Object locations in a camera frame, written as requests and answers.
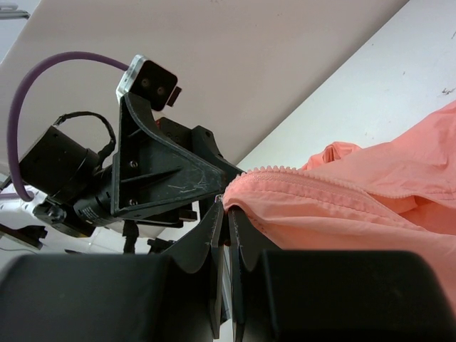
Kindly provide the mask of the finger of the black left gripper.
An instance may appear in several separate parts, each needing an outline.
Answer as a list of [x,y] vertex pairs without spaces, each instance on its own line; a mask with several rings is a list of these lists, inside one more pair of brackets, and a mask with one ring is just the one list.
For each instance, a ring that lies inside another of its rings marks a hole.
[[184,149],[157,126],[148,100],[120,99],[118,151],[113,156],[111,214],[146,219],[222,192],[224,172]]

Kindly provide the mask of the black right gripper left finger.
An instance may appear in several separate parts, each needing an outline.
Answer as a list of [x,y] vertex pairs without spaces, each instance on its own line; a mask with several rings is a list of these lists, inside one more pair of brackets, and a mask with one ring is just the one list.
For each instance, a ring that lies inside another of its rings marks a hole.
[[223,219],[222,203],[215,202],[194,229],[164,252],[172,262],[160,315],[161,338],[219,338]]

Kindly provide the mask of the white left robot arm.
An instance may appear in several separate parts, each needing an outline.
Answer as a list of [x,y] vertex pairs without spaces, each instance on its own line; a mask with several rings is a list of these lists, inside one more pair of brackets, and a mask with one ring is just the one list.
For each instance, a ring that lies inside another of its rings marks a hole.
[[116,222],[180,228],[205,216],[241,173],[210,130],[156,120],[150,101],[132,93],[121,98],[119,129],[100,152],[52,125],[19,167],[22,180],[45,194],[33,214],[72,237]]

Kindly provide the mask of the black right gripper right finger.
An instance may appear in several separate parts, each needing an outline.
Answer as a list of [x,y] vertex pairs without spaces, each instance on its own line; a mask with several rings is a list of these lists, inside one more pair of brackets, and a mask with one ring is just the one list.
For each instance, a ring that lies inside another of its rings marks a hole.
[[234,340],[271,341],[269,301],[261,256],[265,249],[273,249],[274,243],[254,227],[241,208],[231,208],[227,218]]

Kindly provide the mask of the salmon pink zip jacket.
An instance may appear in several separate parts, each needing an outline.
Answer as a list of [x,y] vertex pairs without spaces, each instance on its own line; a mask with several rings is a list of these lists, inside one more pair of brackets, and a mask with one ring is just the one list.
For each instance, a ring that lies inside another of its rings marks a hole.
[[301,169],[261,167],[228,186],[272,241],[290,249],[415,252],[455,288],[455,104],[398,138]]

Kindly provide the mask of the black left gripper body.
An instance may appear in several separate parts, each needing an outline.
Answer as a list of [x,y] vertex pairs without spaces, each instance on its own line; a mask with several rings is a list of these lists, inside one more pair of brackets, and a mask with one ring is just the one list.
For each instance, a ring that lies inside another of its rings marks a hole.
[[160,166],[152,184],[154,224],[182,228],[204,216],[214,196],[242,170],[223,157],[213,132],[201,125],[187,128],[161,118],[157,127],[165,144],[163,152],[153,154]]

